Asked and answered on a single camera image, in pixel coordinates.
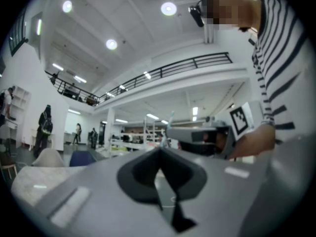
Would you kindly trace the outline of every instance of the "striped shirt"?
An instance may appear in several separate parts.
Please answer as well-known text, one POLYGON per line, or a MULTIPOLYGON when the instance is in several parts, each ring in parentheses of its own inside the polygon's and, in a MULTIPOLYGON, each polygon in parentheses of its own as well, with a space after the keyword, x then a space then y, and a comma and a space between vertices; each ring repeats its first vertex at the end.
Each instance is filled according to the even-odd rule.
POLYGON ((304 106, 296 108, 295 103, 299 103, 300 98, 309 98, 306 103, 315 101, 314 93, 310 95, 315 90, 312 85, 315 78, 306 76, 315 76, 312 71, 308 72, 316 68, 315 52, 304 26, 286 0, 261 2, 261 26, 252 60, 262 95, 263 123, 274 126, 276 144, 281 144, 304 134, 307 128, 307 132, 311 131, 310 127, 300 124, 311 122, 303 119, 313 117, 312 107, 302 104, 304 106))

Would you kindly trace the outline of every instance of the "white pillar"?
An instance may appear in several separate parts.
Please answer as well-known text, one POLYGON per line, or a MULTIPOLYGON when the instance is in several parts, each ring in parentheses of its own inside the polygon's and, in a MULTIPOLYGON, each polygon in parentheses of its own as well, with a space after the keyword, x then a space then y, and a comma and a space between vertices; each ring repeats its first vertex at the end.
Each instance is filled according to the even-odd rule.
POLYGON ((107 125, 105 126, 104 132, 104 148, 108 149, 110 146, 110 139, 112 137, 111 130, 115 120, 115 110, 113 108, 109 108, 107 125))

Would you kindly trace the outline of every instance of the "black metal railing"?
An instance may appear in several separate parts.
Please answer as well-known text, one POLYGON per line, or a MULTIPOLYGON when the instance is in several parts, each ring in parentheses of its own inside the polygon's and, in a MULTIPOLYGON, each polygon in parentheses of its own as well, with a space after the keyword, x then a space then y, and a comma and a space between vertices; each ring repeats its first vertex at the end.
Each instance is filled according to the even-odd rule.
POLYGON ((48 78, 50 79, 51 83, 54 85, 55 88, 57 88, 59 94, 74 99, 76 101, 86 103, 91 106, 96 106, 99 103, 100 98, 96 95, 83 89, 80 89, 64 80, 56 78, 47 71, 45 72, 48 75, 48 78))
POLYGON ((24 8, 16 18, 12 28, 9 31, 9 46, 11 55, 13 56, 16 51, 26 42, 25 39, 25 17, 26 8, 24 8))
POLYGON ((114 98, 131 89, 164 77, 172 76, 189 70, 228 63, 232 63, 232 61, 229 58, 229 54, 227 52, 207 54, 174 62, 169 65, 148 71, 143 75, 135 77, 123 83, 122 85, 115 87, 114 89, 102 95, 99 98, 99 103, 103 103, 104 101, 114 98))

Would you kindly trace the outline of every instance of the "window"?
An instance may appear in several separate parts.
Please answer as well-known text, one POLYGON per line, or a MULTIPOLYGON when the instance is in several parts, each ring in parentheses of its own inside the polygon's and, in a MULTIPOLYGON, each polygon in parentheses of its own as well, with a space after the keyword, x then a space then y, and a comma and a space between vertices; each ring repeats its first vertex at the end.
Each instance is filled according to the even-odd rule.
POLYGON ((24 8, 16 18, 10 32, 9 32, 9 46, 11 55, 13 56, 15 52, 22 46, 25 42, 25 16, 26 8, 24 8))

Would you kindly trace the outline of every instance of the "floor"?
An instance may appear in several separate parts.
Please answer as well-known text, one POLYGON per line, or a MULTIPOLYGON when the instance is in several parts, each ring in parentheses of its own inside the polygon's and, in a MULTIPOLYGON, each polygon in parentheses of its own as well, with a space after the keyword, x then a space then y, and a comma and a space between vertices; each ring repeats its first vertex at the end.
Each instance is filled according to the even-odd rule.
MULTIPOLYGON (((61 157, 65 162, 65 165, 69 165, 71 156, 73 151, 89 151, 92 156, 96 160, 102 160, 105 157, 98 153, 97 151, 91 149, 87 145, 64 145, 64 152, 61 153, 61 157)), ((17 171, 19 172, 24 166, 30 166, 32 162, 35 160, 35 157, 33 156, 33 151, 29 151, 29 148, 26 147, 20 147, 16 149, 14 145, 11 147, 11 155, 12 158, 16 162, 17 171)), ((9 188, 11 188, 11 185, 14 181, 14 173, 11 171, 12 180, 9 179, 7 171, 4 171, 5 179, 7 180, 7 184, 9 188)), ((167 180, 165 179, 162 172, 158 172, 156 179, 155 179, 155 186, 158 191, 158 195, 162 204, 162 215, 165 218, 166 222, 171 224, 172 216, 173 216, 173 210, 174 210, 174 202, 175 202, 175 194, 171 187, 169 186, 167 180)))

